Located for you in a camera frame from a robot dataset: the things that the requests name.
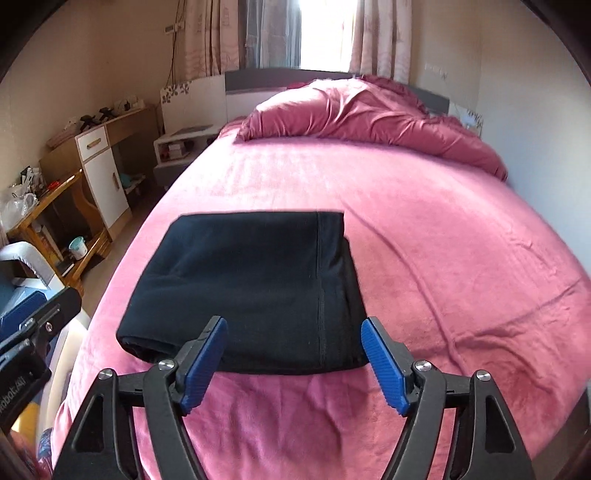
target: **sunlight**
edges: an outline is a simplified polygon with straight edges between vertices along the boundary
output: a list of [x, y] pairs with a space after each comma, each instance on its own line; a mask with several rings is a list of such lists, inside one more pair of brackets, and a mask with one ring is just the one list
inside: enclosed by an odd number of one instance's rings
[[300, 0], [301, 68], [348, 72], [357, 0]]

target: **wooden desk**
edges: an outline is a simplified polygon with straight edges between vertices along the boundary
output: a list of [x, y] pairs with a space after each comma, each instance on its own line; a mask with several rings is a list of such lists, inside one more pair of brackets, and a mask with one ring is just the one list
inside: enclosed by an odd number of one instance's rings
[[[33, 244], [41, 252], [43, 257], [45, 257], [47, 263], [53, 267], [54, 272], [62, 283], [68, 287], [74, 287], [80, 292], [81, 296], [84, 295], [84, 288], [82, 287], [80, 276], [90, 262], [90, 259], [95, 254], [106, 258], [111, 250], [111, 240], [109, 239], [106, 228], [103, 226], [99, 210], [86, 199], [86, 196], [82, 191], [83, 179], [84, 172], [82, 172], [82, 170], [74, 173], [74, 175], [60, 183], [59, 187], [43, 195], [39, 199], [39, 204], [35, 209], [7, 232], [8, 237], [13, 240], [24, 240], [25, 242]], [[88, 253], [81, 260], [74, 262], [74, 267], [65, 277], [63, 277], [53, 264], [50, 251], [47, 249], [38, 233], [33, 229], [31, 223], [66, 190], [69, 190], [72, 193], [74, 205], [86, 219], [93, 237], [90, 242], [86, 243]]]
[[39, 163], [47, 183], [82, 169], [102, 223], [115, 239], [132, 218], [119, 173], [152, 177], [157, 138], [156, 113], [149, 106], [67, 140]]

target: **beige curtain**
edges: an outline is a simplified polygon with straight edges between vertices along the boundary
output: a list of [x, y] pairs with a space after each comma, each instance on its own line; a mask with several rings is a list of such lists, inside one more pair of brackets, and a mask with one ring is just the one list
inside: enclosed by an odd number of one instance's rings
[[238, 70], [238, 0], [187, 0], [187, 80]]
[[412, 0], [358, 0], [349, 70], [408, 83]]

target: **wall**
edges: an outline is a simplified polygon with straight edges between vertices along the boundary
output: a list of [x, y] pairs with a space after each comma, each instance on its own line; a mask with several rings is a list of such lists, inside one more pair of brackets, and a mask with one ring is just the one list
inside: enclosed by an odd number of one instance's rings
[[480, 0], [483, 139], [509, 183], [591, 272], [591, 87], [519, 0]]
[[[480, 39], [478, 0], [413, 0], [411, 85], [476, 109]], [[447, 82], [425, 70], [426, 63], [447, 72]]]
[[0, 83], [0, 189], [36, 164], [70, 117], [137, 94], [158, 103], [176, 0], [69, 0]]

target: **folded towel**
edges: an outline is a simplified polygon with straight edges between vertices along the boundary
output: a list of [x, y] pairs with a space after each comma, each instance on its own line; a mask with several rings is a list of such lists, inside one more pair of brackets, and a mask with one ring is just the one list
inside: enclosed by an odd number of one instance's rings
[[221, 371], [361, 367], [366, 313], [344, 230], [341, 212], [182, 216], [142, 273], [117, 339], [156, 362], [221, 315], [229, 325]]

